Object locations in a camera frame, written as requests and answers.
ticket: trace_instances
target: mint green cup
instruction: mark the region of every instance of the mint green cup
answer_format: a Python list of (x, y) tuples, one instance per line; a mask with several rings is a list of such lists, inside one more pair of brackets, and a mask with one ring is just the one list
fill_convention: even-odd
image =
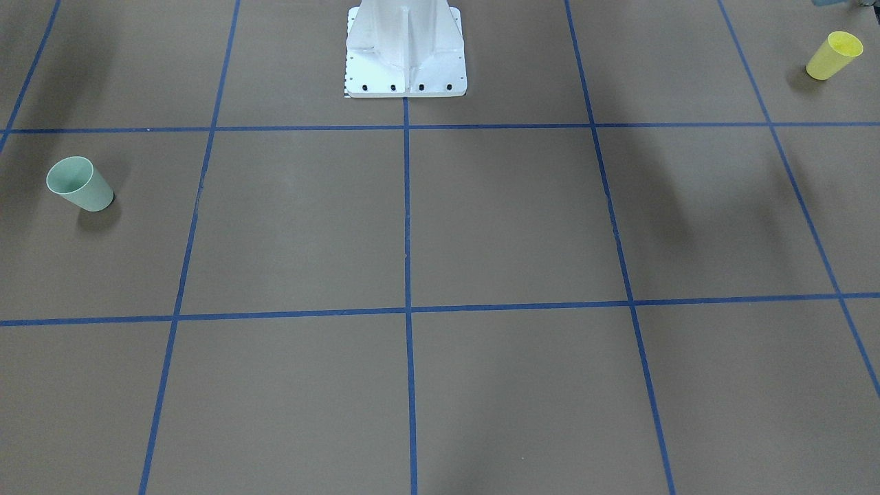
[(113, 190), (89, 159), (70, 157), (46, 175), (49, 190), (86, 211), (101, 211), (113, 202)]

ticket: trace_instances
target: plastic cup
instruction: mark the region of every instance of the plastic cup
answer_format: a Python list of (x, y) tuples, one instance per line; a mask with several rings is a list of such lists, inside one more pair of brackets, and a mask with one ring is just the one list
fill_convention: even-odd
[(810, 63), (807, 63), (807, 74), (811, 78), (824, 81), (861, 55), (864, 49), (862, 42), (852, 34), (835, 31), (828, 35), (810, 59)]
[(89, 159), (70, 157), (46, 175), (49, 190), (86, 211), (101, 211), (113, 202), (113, 190)]

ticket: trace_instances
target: white mounting plate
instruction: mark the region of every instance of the white mounting plate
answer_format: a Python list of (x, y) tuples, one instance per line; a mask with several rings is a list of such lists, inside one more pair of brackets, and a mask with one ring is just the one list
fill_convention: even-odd
[[(348, 31), (360, 7), (348, 11)], [(450, 7), (461, 29), (461, 11)], [(438, 98), (464, 96), (467, 92), (465, 57), (462, 52), (435, 52), (419, 67), (413, 67), (412, 87), (406, 87), (404, 70), (386, 63), (373, 53), (348, 50), (345, 61), (346, 98)]]

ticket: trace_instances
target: white metal bracket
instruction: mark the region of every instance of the white metal bracket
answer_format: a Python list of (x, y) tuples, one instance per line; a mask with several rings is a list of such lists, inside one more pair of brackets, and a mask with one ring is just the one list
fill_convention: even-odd
[(352, 98), (462, 96), (461, 12), (446, 0), (363, 0), (348, 11), (345, 94)]

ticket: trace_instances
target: grid square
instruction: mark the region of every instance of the grid square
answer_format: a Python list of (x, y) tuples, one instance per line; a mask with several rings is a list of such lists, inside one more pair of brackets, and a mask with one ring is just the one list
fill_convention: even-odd
[(626, 298), (588, 130), (411, 138), (415, 304)]
[(233, 5), (62, 2), (16, 128), (210, 125)]
[(880, 291), (878, 129), (777, 132), (840, 289)]
[(401, 315), (183, 322), (150, 494), (409, 493)]
[(401, 125), (400, 99), (344, 98), (348, 9), (358, 0), (243, 2), (221, 125)]
[(637, 299), (831, 292), (767, 129), (601, 129)]
[(563, 2), (456, 0), (467, 95), (415, 98), (416, 124), (587, 122)]
[(0, 3), (0, 125), (12, 114), (18, 93), (40, 47), (54, 0), (10, 0)]
[(572, 0), (597, 122), (763, 122), (716, 2)]
[[(811, 2), (725, 0), (761, 96), (776, 122), (880, 121), (876, 85), (880, 37), (870, 8), (855, 2), (817, 9)], [(864, 53), (828, 81), (807, 75), (813, 53), (833, 31), (854, 33)]]
[[(13, 135), (0, 156), (0, 319), (170, 314), (204, 133)], [(89, 158), (114, 189), (103, 211), (52, 194), (46, 173)]]
[(639, 314), (678, 493), (876, 493), (880, 402), (837, 301)]
[(0, 329), (3, 494), (133, 493), (167, 323)]
[(402, 148), (399, 131), (217, 134), (184, 309), (402, 306)]
[(662, 493), (625, 308), (415, 314), (419, 493)]
[(847, 307), (876, 373), (880, 369), (880, 299), (850, 299)]

